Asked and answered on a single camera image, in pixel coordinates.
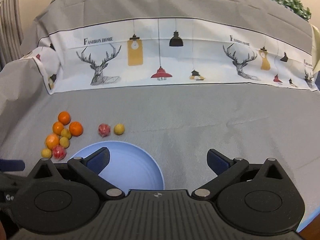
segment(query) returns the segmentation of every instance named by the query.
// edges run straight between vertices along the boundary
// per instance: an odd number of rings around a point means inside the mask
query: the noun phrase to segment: brown wooden surface
[[[299,234],[305,240],[320,240],[320,215],[318,215]]]

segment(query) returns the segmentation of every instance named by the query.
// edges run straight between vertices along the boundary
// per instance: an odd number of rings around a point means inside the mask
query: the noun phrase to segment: plate rim
[[[130,146],[133,146],[133,147],[138,148],[139,150],[141,150],[141,151],[143,151],[145,154],[147,154],[147,156],[149,156],[149,157],[153,160],[153,162],[156,164],[158,170],[160,171],[161,178],[162,178],[163,190],[165,190],[164,176],[163,176],[163,174],[162,174],[162,170],[161,170],[159,164],[158,164],[158,163],[156,162],[156,160],[151,156],[151,154],[148,153],[146,150],[142,149],[141,147],[139,147],[139,146],[137,146],[137,145],[135,145],[135,144],[129,143],[129,142],[114,141],[114,140],[112,140],[112,141],[100,141],[100,142],[92,143],[92,144],[90,144],[90,145],[82,148],[81,150],[77,151],[75,154],[73,154],[73,155],[69,158],[69,160],[72,159],[72,158],[74,158],[74,157],[75,157],[79,152],[81,152],[82,150],[84,150],[84,149],[86,149],[86,148],[88,148],[88,147],[91,147],[91,146],[93,146],[93,145],[96,145],[96,144],[99,144],[99,143],[104,143],[104,142],[116,142],[116,143],[128,144],[128,145],[130,145]]]

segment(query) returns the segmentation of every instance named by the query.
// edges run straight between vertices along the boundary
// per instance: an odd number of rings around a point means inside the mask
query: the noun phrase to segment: yellow fabric
[[[316,26],[312,27],[312,66],[313,73],[317,73],[320,70],[320,31]]]

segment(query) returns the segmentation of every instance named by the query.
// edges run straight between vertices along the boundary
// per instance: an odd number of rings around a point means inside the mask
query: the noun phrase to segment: light bulb
[[[137,49],[137,48],[139,48],[139,44],[137,43],[136,40],[134,40],[134,41],[132,42],[131,48],[132,48],[132,49]]]

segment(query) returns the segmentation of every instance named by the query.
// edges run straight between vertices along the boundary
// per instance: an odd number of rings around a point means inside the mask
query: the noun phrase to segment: red ball
[[[102,123],[99,125],[98,131],[101,137],[105,137],[110,134],[111,127],[105,123]]]
[[[57,160],[62,160],[67,155],[67,152],[66,149],[63,148],[61,145],[56,145],[52,149],[52,155]]]

